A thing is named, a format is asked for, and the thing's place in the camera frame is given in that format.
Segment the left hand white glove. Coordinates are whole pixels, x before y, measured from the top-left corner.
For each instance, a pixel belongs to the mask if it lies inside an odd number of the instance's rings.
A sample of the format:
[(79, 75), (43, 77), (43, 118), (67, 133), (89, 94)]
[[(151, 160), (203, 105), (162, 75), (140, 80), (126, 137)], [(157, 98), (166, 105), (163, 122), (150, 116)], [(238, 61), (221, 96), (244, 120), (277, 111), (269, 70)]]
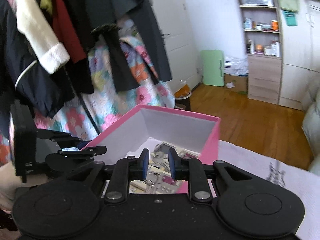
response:
[(20, 187), (32, 187), (47, 183), (49, 178), (45, 174), (27, 175), (27, 182), (23, 183), (22, 179), (16, 176), (15, 167), (12, 162), (1, 166), (0, 168), (0, 193), (1, 209), (6, 213), (12, 211), (15, 194)]

